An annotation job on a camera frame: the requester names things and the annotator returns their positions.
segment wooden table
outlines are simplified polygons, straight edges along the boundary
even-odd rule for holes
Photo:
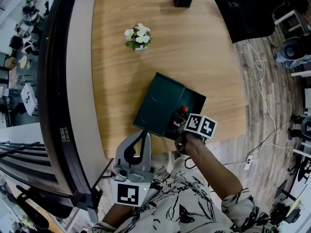
[[[151,29],[146,50],[125,46],[124,31],[137,23]],[[207,97],[201,113],[218,121],[213,142],[245,133],[239,66],[214,0],[193,0],[189,9],[173,0],[95,0],[93,89],[107,158],[138,130],[133,121],[156,72]],[[153,153],[175,150],[172,140],[152,138]]]

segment wooden floor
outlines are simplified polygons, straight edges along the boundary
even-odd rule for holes
[[[274,61],[274,54],[277,50],[272,49],[271,44],[277,47],[283,40],[284,36],[279,27],[270,37],[249,40],[266,65],[266,74],[259,86],[267,99],[267,105],[277,128],[288,121],[292,114],[302,113],[303,109],[300,79],[292,78],[290,73],[293,70],[286,69],[282,64]],[[246,41],[236,43],[234,46],[240,60],[240,71],[244,83],[248,127],[246,132],[248,133],[208,145],[223,164],[244,160],[250,150],[257,147],[274,131],[273,121],[257,86],[258,80],[263,75],[263,72],[255,67],[257,56]],[[271,142],[278,146],[297,146],[297,139],[287,140],[288,127],[292,127],[290,122],[286,122],[277,130]],[[276,189],[286,179],[288,179],[288,184],[292,182],[293,177],[287,172],[287,168],[292,163],[292,153],[292,148],[280,149],[265,145],[260,159],[254,161],[248,171],[243,169],[244,163],[226,167],[240,178],[244,187],[250,188],[256,199],[271,207]]]

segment patterned shirt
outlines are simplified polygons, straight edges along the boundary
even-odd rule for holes
[[[145,202],[117,229],[99,222],[93,233],[277,233],[270,216],[260,209],[246,188],[215,206],[194,170],[163,167],[155,173]]]

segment black chair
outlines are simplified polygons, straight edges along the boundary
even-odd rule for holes
[[[311,55],[311,30],[305,31],[300,37],[305,53]]]
[[[299,37],[292,37],[283,41],[280,46],[280,53],[287,60],[299,60],[306,56],[303,42]]]
[[[215,0],[225,20],[232,43],[271,35],[272,14],[283,0]]]
[[[271,220],[275,225],[279,225],[282,221],[287,223],[295,223],[300,217],[300,209],[294,209],[288,217],[286,217],[289,212],[290,207],[283,203],[279,203],[274,211],[271,213]]]
[[[301,123],[301,131],[304,135],[304,139],[311,140],[311,131],[307,131],[308,127],[311,126],[311,117],[306,117]]]
[[[288,168],[287,171],[290,173],[290,176],[293,176],[297,170],[299,170],[301,165],[302,156],[298,153],[293,153],[293,156],[295,157],[295,165],[292,168]]]
[[[21,37],[19,37],[19,36],[14,35],[14,36],[11,38],[9,47],[18,50],[18,49],[20,49],[22,46],[24,46],[23,39],[22,39]]]

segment cable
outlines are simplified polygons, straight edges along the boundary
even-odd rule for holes
[[[303,131],[301,131],[303,133]],[[305,135],[307,137],[307,139],[310,138],[310,136],[306,135],[305,133],[303,133],[303,135]]]
[[[250,150],[250,151],[248,152],[248,154],[247,154],[245,160],[240,160],[240,161],[225,163],[225,164],[223,164],[223,166],[232,165],[232,164],[237,164],[237,163],[242,163],[242,162],[246,162],[246,161],[247,161],[247,157],[248,157],[252,152],[254,152],[254,150],[256,150],[257,148],[259,148],[259,147],[269,138],[269,136],[271,136],[275,131],[277,131],[278,129],[280,129],[285,123],[287,123],[287,122],[289,122],[289,121],[290,121],[290,120],[287,120],[287,121],[283,122],[276,130],[272,131],[272,132],[266,137],[266,139],[264,139],[261,143],[259,143],[257,147],[255,147],[255,148],[253,148],[252,150]],[[189,159],[190,159],[190,157],[188,157],[188,158],[185,160],[185,168],[187,168],[187,169],[193,169],[194,167],[196,167],[196,165],[194,165],[194,166],[192,166],[192,167],[188,167],[188,166],[186,165],[186,162],[187,162],[187,160],[189,160]]]
[[[196,165],[194,165],[194,166],[192,166],[192,167],[188,167],[188,166],[186,165],[186,162],[187,162],[188,160],[190,160],[190,159],[191,159],[191,157],[188,157],[188,158],[185,160],[184,165],[185,165],[185,168],[186,168],[186,169],[193,169],[193,168],[196,167]]]
[[[102,176],[101,179],[114,178],[116,175],[114,173],[110,173],[109,176]]]
[[[284,148],[284,149],[285,149],[285,148],[294,148],[294,147],[293,147],[293,146],[280,147],[280,146],[275,145],[275,144],[273,144],[273,143],[271,142],[271,140],[274,138],[274,136],[275,136],[275,134],[276,134],[276,122],[275,122],[273,116],[272,116],[271,113],[270,113],[270,110],[269,110],[269,107],[268,107],[268,105],[267,105],[266,99],[264,98],[264,96],[263,96],[263,94],[262,94],[262,91],[261,91],[261,89],[260,89],[260,87],[259,87],[259,84],[260,84],[260,82],[263,80],[264,75],[265,75],[265,73],[266,73],[266,67],[265,67],[264,62],[260,59],[258,53],[253,49],[252,45],[248,42],[248,40],[246,40],[246,42],[248,43],[248,45],[250,46],[250,48],[254,51],[254,53],[255,53],[255,54],[257,55],[257,57],[258,57],[258,59],[255,61],[255,66],[256,66],[257,70],[258,70],[258,71],[263,71],[262,78],[259,79],[259,81],[258,81],[258,83],[257,83],[257,86],[258,86],[258,90],[259,90],[259,92],[260,92],[260,94],[261,94],[261,96],[262,96],[264,105],[266,106],[267,111],[268,111],[268,113],[269,113],[269,116],[271,117],[271,119],[272,119],[272,121],[273,121],[274,129],[275,129],[274,132],[273,132],[273,135],[272,135],[272,137],[270,138],[269,141],[264,141],[259,150],[254,150],[254,151],[252,151],[252,152],[250,153],[250,154],[252,154],[252,153],[254,153],[254,152],[259,151],[259,156],[258,156],[258,158],[257,158],[257,159],[259,159],[259,158],[260,158],[260,155],[261,155],[262,147],[265,146],[265,145],[270,145],[270,144],[271,144],[271,145],[273,145],[273,146],[275,146],[275,147],[278,147],[278,148],[280,148],[280,149],[282,149],[282,148]],[[262,69],[260,69],[260,68],[258,67],[258,62],[261,63]]]

